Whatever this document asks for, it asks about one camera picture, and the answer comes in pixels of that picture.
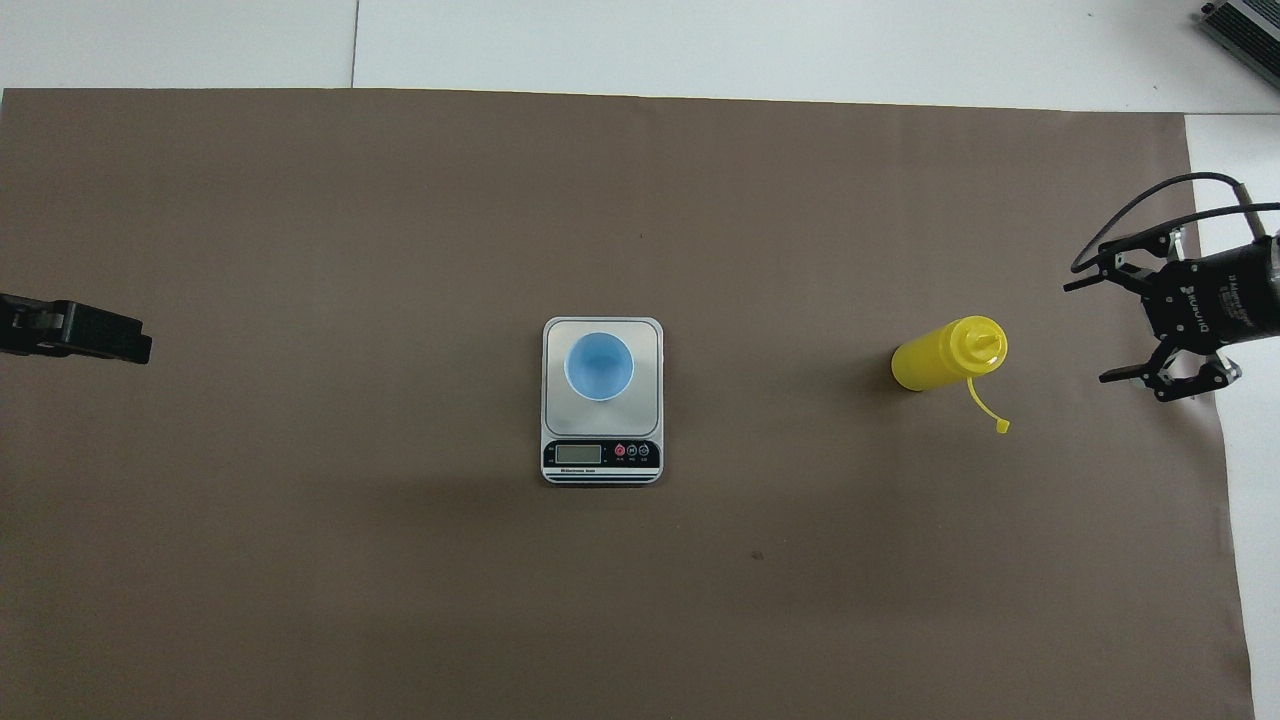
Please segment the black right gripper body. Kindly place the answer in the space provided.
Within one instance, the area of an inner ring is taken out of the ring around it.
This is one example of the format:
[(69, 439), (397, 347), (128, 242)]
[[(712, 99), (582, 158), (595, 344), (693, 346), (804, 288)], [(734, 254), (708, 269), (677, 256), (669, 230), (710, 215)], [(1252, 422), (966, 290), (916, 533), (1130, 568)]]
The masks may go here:
[(1277, 237), (1169, 263), (1153, 275), (1146, 315), (1158, 340), (1217, 350), (1279, 333)]

